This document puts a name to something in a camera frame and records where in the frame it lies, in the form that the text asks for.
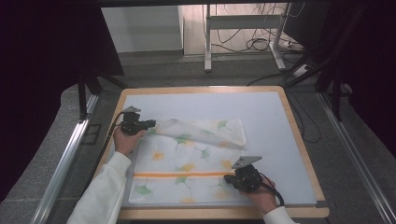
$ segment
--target metal frame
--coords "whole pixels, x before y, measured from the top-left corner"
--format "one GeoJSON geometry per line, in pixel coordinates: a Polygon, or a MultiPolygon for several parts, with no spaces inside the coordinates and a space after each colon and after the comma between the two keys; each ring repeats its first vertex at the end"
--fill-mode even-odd
{"type": "Polygon", "coordinates": [[[329,117],[332,126],[337,132],[341,142],[346,149],[346,153],[352,161],[352,164],[355,166],[359,176],[361,177],[361,181],[369,192],[376,208],[378,209],[379,214],[384,219],[384,223],[392,224],[396,223],[396,216],[392,211],[392,208],[389,204],[387,197],[382,191],[381,187],[375,181],[373,175],[371,174],[369,168],[364,162],[361,154],[359,153],[356,146],[353,144],[353,141],[349,137],[347,130],[345,129],[343,123],[338,121],[337,117],[332,112],[332,104],[330,103],[327,93],[320,92],[317,93],[317,96],[325,109],[327,116],[329,117]]]}
{"type": "Polygon", "coordinates": [[[277,46],[288,17],[290,3],[287,3],[281,15],[238,15],[238,16],[211,16],[210,5],[206,6],[206,43],[205,43],[205,71],[212,71],[212,52],[210,31],[226,29],[276,29],[276,36],[269,47],[274,55],[277,68],[286,70],[277,46]]]}
{"type": "Polygon", "coordinates": [[[87,116],[82,121],[79,122],[73,131],[73,134],[69,140],[69,143],[64,150],[64,154],[61,157],[61,160],[56,167],[56,170],[47,186],[46,191],[35,210],[35,214],[30,223],[46,223],[47,218],[50,215],[50,211],[52,209],[53,204],[59,194],[59,191],[64,183],[64,179],[69,171],[70,165],[76,155],[76,151],[78,149],[79,143],[81,142],[82,135],[85,133],[87,129],[88,123],[90,122],[90,117],[92,115],[92,111],[97,103],[98,97],[92,95],[87,103],[87,116]]]}

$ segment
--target hand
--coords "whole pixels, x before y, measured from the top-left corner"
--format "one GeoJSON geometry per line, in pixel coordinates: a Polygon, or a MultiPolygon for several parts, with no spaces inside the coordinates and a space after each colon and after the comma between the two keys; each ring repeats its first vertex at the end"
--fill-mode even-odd
{"type": "Polygon", "coordinates": [[[116,128],[113,134],[114,145],[116,146],[116,151],[128,156],[136,147],[137,142],[143,135],[145,131],[140,131],[136,135],[128,135],[121,131],[120,126],[116,128]]]}
{"type": "MultiPolygon", "coordinates": [[[[266,185],[271,186],[266,178],[263,178],[262,182],[266,185]]],[[[268,189],[260,187],[259,189],[251,193],[246,193],[243,191],[239,192],[242,195],[247,196],[253,202],[254,206],[264,214],[267,214],[277,208],[275,195],[271,193],[271,191],[269,191],[268,189]]]]}

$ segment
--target white wall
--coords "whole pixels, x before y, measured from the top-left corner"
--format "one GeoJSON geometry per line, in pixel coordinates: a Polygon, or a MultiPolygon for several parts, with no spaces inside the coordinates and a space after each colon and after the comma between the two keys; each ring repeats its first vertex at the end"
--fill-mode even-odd
{"type": "Polygon", "coordinates": [[[104,7],[102,12],[117,52],[183,49],[181,7],[104,7]]]}

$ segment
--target wooden floor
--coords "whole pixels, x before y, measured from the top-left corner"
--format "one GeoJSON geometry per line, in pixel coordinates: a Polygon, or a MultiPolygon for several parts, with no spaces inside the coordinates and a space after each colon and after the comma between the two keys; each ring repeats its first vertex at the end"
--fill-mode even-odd
{"type": "MultiPolygon", "coordinates": [[[[271,15],[281,14],[285,4],[225,4],[211,5],[210,14],[213,15],[271,15]]],[[[185,55],[197,55],[205,53],[205,17],[206,6],[183,6],[184,17],[184,53],[185,55]]],[[[245,50],[247,44],[251,45],[251,39],[273,39],[274,35],[269,34],[269,30],[212,30],[211,42],[213,53],[234,53],[232,50],[243,50],[243,52],[254,52],[257,50],[245,50]]],[[[286,35],[283,39],[292,40],[286,35]]],[[[256,49],[266,49],[268,42],[257,42],[256,49]]]]}

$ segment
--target white shirt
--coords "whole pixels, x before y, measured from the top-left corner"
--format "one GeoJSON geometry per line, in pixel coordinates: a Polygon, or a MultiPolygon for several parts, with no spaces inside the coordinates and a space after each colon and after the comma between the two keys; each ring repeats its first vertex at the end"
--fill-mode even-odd
{"type": "MultiPolygon", "coordinates": [[[[116,223],[125,193],[125,175],[130,166],[131,161],[127,157],[114,152],[85,190],[67,224],[116,223]]],[[[263,219],[266,224],[295,224],[283,206],[264,215],[263,219]]]]}

